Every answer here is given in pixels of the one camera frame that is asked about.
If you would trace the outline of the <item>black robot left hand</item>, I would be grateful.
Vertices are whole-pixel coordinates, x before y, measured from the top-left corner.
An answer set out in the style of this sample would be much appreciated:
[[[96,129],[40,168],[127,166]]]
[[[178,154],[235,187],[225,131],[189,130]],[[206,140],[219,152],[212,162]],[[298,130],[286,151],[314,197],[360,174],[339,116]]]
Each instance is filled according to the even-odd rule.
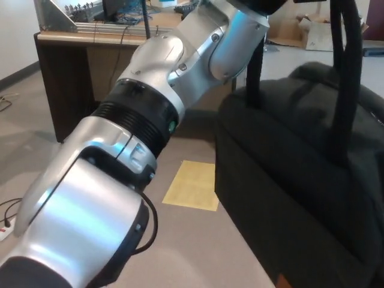
[[[287,0],[235,0],[230,2],[236,7],[247,7],[263,16],[270,16],[278,11]]]

